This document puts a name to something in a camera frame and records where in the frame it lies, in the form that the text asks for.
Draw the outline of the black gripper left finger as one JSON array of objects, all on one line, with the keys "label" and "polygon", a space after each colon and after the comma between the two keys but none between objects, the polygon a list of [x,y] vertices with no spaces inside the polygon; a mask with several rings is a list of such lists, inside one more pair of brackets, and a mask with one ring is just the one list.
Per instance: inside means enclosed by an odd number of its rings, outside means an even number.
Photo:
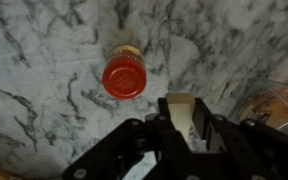
[{"label": "black gripper left finger", "polygon": [[195,176],[192,153],[170,119],[165,98],[152,120],[127,119],[63,173],[63,180],[122,180],[148,152],[157,163],[143,180],[188,180]]}]

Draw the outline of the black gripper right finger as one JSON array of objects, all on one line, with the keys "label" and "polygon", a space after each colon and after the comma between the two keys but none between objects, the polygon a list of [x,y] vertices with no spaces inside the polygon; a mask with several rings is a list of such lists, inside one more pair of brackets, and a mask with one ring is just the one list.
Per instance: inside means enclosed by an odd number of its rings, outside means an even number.
[{"label": "black gripper right finger", "polygon": [[288,180],[288,135],[246,119],[239,124],[195,100],[193,125],[206,151],[193,156],[201,180]]}]

